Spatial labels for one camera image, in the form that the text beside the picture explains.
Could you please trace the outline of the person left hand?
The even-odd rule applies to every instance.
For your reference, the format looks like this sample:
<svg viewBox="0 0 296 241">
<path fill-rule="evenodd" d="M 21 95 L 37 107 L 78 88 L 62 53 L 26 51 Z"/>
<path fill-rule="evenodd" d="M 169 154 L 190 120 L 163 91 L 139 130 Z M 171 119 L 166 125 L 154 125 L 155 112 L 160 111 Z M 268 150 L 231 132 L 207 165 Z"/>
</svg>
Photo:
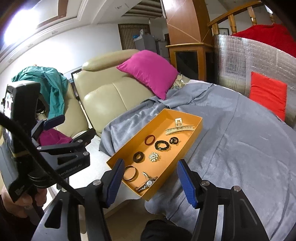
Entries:
<svg viewBox="0 0 296 241">
<path fill-rule="evenodd" d="M 7 212 L 19 218 L 26 218 L 25 209 L 33 205 L 33 200 L 36 201 L 38 207 L 42 207 L 47 200 L 47 189 L 37 189 L 37 193 L 32 198 L 27 193 L 24 193 L 16 202 L 13 202 L 6 187 L 1 190 L 1 198 Z"/>
</svg>

